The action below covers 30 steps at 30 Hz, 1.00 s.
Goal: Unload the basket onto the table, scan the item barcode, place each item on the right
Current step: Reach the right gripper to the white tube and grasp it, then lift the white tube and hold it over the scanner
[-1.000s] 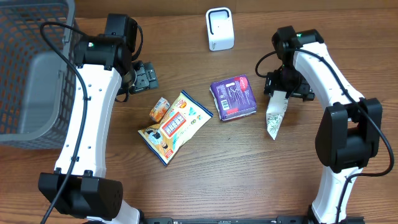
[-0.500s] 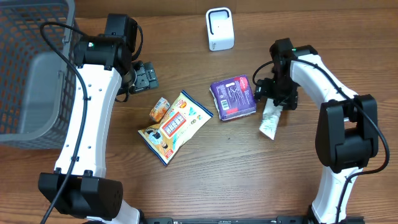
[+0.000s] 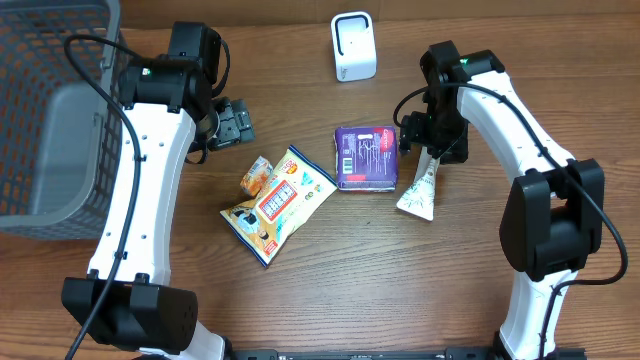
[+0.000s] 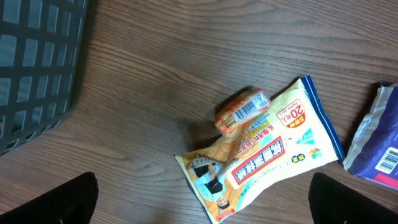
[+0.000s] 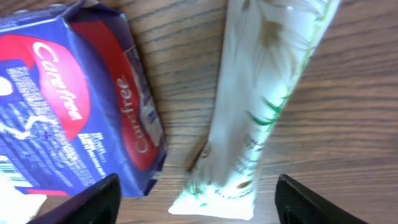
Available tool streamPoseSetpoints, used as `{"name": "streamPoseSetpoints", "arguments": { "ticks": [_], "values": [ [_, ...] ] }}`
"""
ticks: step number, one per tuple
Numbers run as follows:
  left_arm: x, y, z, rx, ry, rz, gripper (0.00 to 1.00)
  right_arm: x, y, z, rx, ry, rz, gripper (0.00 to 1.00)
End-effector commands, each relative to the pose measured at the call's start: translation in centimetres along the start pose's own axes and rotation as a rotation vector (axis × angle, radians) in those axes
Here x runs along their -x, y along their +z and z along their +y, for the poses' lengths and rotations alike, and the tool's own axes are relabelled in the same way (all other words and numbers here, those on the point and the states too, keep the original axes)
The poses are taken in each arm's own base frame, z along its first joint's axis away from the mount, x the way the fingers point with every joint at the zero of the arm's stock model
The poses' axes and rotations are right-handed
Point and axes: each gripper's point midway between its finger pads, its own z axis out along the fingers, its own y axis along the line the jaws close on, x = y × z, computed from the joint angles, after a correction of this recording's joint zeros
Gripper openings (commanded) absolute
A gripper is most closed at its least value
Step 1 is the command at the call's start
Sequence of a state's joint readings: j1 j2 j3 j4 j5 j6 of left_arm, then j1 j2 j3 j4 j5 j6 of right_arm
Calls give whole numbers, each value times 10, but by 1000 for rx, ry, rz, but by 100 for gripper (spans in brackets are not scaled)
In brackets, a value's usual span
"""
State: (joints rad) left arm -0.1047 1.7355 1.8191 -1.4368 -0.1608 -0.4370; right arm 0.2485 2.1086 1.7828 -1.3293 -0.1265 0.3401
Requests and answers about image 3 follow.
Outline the small orange candy pack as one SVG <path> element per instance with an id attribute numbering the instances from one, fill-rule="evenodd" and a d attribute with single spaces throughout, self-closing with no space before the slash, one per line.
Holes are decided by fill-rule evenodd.
<path id="1" fill-rule="evenodd" d="M 271 163 L 266 158 L 259 156 L 243 176 L 240 182 L 241 189 L 247 195 L 255 197 L 267 182 L 272 171 Z"/>

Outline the red purple snack packet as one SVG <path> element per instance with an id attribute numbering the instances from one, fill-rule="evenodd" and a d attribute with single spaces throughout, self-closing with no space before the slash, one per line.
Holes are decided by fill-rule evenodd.
<path id="1" fill-rule="evenodd" d="M 336 183 L 344 192 L 393 192 L 398 180 L 392 126 L 339 127 L 334 133 Z"/>

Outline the white orange snack bag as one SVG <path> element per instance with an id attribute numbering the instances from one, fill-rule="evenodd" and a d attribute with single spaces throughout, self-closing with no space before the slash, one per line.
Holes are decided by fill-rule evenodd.
<path id="1" fill-rule="evenodd" d="M 236 237 L 267 267 L 287 238 L 336 190 L 333 178 L 291 145 L 256 197 L 220 214 Z"/>

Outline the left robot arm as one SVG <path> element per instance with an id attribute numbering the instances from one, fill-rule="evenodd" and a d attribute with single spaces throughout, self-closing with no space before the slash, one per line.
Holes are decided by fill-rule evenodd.
<path id="1" fill-rule="evenodd" d="M 170 231 L 191 153 L 255 137 L 242 100 L 223 95 L 227 43 L 212 28 L 177 22 L 165 54 L 132 54 L 108 108 L 124 133 L 104 231 L 82 278 L 64 281 L 79 337 L 142 359 L 229 359 L 230 341 L 198 319 L 195 293 L 170 284 Z"/>

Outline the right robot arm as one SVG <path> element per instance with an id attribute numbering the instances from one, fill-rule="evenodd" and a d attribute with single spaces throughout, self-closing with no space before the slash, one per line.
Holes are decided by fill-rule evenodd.
<path id="1" fill-rule="evenodd" d="M 416 93 L 427 108 L 393 116 L 400 153 L 420 145 L 435 160 L 463 163 L 475 127 L 510 183 L 499 239 L 514 283 L 488 358 L 585 358 L 583 349 L 557 348 L 554 335 L 568 288 L 601 245 L 602 168 L 576 160 L 544 131 L 492 51 L 461 55 L 445 41 L 419 64 L 427 85 Z"/>

